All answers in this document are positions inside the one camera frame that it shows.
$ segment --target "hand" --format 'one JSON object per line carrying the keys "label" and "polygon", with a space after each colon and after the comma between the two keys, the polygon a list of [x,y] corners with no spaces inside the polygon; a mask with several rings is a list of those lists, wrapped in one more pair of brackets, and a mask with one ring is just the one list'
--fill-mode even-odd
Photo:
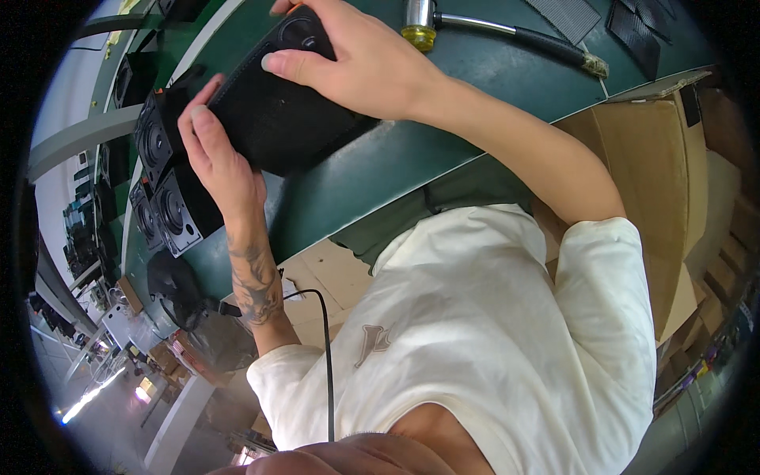
{"label": "hand", "polygon": [[[277,0],[272,13],[299,0]],[[261,66],[281,78],[310,86],[322,96],[377,119],[420,120],[445,76],[401,35],[375,17],[340,0],[305,0],[325,27],[337,61],[315,52],[285,49]]]}
{"label": "hand", "polygon": [[215,75],[185,107],[177,125],[190,165],[217,203],[228,228],[250,228],[264,222],[267,189],[264,177],[237,153],[219,119],[206,103],[223,81]]}

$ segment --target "t-shirt sleeve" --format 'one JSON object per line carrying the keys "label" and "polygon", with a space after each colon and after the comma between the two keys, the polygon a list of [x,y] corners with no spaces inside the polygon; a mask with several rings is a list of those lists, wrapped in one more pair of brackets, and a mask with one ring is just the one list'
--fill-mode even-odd
{"label": "t-shirt sleeve", "polygon": [[657,361],[635,226],[621,217],[572,226],[559,247],[555,299],[575,342],[596,421],[576,441],[578,450],[604,467],[630,460],[651,422]]}
{"label": "t-shirt sleeve", "polygon": [[289,395],[299,393],[300,382],[323,353],[308,345],[285,345],[266,353],[248,368],[248,383],[258,397],[275,441],[283,422],[283,412],[290,403]]}

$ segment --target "forearm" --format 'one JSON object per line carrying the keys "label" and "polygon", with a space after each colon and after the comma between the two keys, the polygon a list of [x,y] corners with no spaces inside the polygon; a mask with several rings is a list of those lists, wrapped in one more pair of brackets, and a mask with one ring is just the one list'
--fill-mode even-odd
{"label": "forearm", "polygon": [[263,214],[242,225],[228,223],[226,231],[233,292],[259,356],[284,345],[300,344],[285,315],[282,280],[269,248]]}
{"label": "forearm", "polygon": [[494,156],[566,223],[625,216],[601,161],[570,135],[460,81],[441,81],[435,91],[413,118]]}

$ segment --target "speaker enclosure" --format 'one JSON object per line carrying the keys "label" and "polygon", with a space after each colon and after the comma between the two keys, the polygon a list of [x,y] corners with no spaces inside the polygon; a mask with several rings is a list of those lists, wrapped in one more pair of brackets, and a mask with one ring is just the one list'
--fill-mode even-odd
{"label": "speaker enclosure", "polygon": [[261,58],[280,49],[313,51],[335,60],[321,21],[300,5],[251,50],[208,107],[235,150],[253,166],[287,176],[327,158],[377,121],[264,71]]}
{"label": "speaker enclosure", "polygon": [[153,251],[163,246],[163,239],[158,225],[158,219],[153,207],[150,205],[150,199],[153,192],[148,188],[147,183],[140,180],[137,185],[129,192],[129,202],[132,205],[132,215],[138,223],[140,232],[145,237],[147,250]]}
{"label": "speaker enclosure", "polygon": [[188,102],[184,88],[151,91],[145,99],[132,136],[151,190],[172,166],[187,163],[177,119]]}
{"label": "speaker enclosure", "polygon": [[129,180],[129,136],[124,135],[100,145],[100,175],[109,187],[115,188]]}
{"label": "speaker enclosure", "polygon": [[224,225],[222,214],[189,163],[174,166],[155,190],[153,208],[164,244],[179,257]]}
{"label": "speaker enclosure", "polygon": [[124,56],[113,82],[112,99],[117,109],[145,101],[158,75],[156,61],[155,52],[131,52]]}
{"label": "speaker enclosure", "polygon": [[198,19],[209,0],[158,0],[158,9],[167,21],[191,23]]}

